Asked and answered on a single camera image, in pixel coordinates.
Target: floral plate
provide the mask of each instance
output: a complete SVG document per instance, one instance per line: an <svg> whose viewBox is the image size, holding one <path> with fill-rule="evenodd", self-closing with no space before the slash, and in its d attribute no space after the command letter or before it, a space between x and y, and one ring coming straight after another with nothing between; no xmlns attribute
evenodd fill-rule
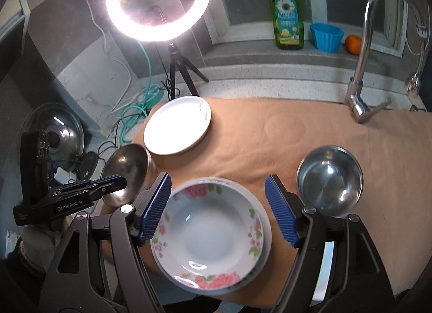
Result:
<svg viewBox="0 0 432 313"><path fill-rule="evenodd" d="M260 258L263 241L253 205L238 188L212 178L173 192L152 251L169 278L202 292L245 279Z"/></svg>
<svg viewBox="0 0 432 313"><path fill-rule="evenodd" d="M267 213L266 213L263 205L261 204L261 202L248 189L246 189L245 187L243 187L242 185L240 185L234 181L231 181L228 179L223 179L223 178L216 178L216 177L213 177L211 179L209 179L209 178L193 179L193 180L189 180L188 182L185 182L184 184L180 185L176 190L173 191L173 194L175 194L178 191L185 189L189 186L192 186L192 185L196 185L199 183L213 183L215 181L219 182L220 184L226 184L226 185L230 186L232 189L236 189L243 196L245 196L245 198L247 198L247 200L252 204L252 206L256 209L257 213L260 216L260 220L262 221L262 227L263 227L263 238L265 238L265 240L263 241L264 243L263 243L263 250L262 250L261 256L258 259L258 261L256 262L255 267L251 270L251 272L243 280L239 281L238 283L236 283L232 286L229 286L227 288L211 291L212 296L219 296L219 295L224 295L224 294L227 294L230 292L234 292L234 291L244 287L245 285L247 285L248 283L250 283L252 280L254 280L256 278L256 276L261 272L262 268L264 267L264 265L267 262L267 259L269 257L270 249L271 249L271 242L272 242L272 235L271 235L270 220L269 220ZM153 244L153 242L151 242L151 248L152 248L152 252L153 252L153 256L155 258L155 261L156 261L157 265L159 266L160 270L171 281L178 284L178 281L175 280L174 278L172 278L167 272L165 272L164 268L160 265L159 260L158 260L158 256L156 254L155 244ZM182 287L185 290L190 291L194 294L202 294L203 293L202 290L195 289L191 286L183 286L182 285Z"/></svg>

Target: metal bowl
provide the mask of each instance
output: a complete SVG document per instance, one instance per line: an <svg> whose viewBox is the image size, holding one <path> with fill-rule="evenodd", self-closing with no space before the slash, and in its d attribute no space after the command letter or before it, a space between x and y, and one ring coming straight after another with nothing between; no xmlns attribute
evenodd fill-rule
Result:
<svg viewBox="0 0 432 313"><path fill-rule="evenodd" d="M359 162L338 146L313 150L297 171L297 192L304 205L330 217L346 217L359 201L362 190Z"/></svg>
<svg viewBox="0 0 432 313"><path fill-rule="evenodd" d="M127 187L102 196L103 201L112 207L133 202L141 191L152 185L157 170L147 150L137 143L131 143L118 149L109 158L102 171L102 178L116 174L126 178Z"/></svg>

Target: pink flower pattern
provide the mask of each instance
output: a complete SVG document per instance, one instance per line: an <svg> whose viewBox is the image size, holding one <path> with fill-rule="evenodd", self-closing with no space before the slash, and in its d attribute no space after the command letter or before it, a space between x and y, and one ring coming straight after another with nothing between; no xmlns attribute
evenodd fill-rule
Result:
<svg viewBox="0 0 432 313"><path fill-rule="evenodd" d="M207 184L192 185L182 190L182 192L188 199L195 200L199 197L207 195L208 193Z"/></svg>
<svg viewBox="0 0 432 313"><path fill-rule="evenodd" d="M189 278L190 276L190 274L186 273L181 275L182 278ZM209 275L207 278L204 276L197 276L193 279L193 282L202 290L215 290L232 286L239 280L240 276L236 272L232 272L230 274L222 273L219 275Z"/></svg>
<svg viewBox="0 0 432 313"><path fill-rule="evenodd" d="M171 217L164 212L164 218L165 221L169 223L169 221L171 220ZM167 246L167 243L165 241L163 241L163 235L165 234L165 225L163 223L163 220L161 218L161 220L159 220L158 226L156 228L155 231L155 235L153 236L152 242L153 242L153 247L155 249L156 255L159 258L163 257L163 248Z"/></svg>

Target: faucet handle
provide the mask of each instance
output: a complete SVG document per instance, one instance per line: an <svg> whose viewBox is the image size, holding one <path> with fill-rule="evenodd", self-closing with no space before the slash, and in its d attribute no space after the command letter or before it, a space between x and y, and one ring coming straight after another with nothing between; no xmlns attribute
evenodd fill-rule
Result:
<svg viewBox="0 0 432 313"><path fill-rule="evenodd" d="M380 103L378 106L376 106L373 109L369 109L369 107L366 106L366 111L357 116L357 123L360 124L366 123L370 118L372 118L373 115L377 114L379 111L382 111L391 103L392 103L392 99L389 98L387 101Z"/></svg>

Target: blue gripper pad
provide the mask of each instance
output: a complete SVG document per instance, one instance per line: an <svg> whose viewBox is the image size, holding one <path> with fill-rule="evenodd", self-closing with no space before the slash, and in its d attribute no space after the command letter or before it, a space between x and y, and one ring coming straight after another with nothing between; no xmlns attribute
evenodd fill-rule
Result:
<svg viewBox="0 0 432 313"><path fill-rule="evenodd" d="M159 188L156 190L155 195L141 220L141 231L138 236L140 245L143 245L147 240L150 240L155 234L159 220L171 194L171 188L172 180L169 174L167 174L162 180Z"/></svg>
<svg viewBox="0 0 432 313"><path fill-rule="evenodd" d="M266 178L264 190L284 240L290 242L293 247L297 247L300 238L295 226L295 217L271 176Z"/></svg>

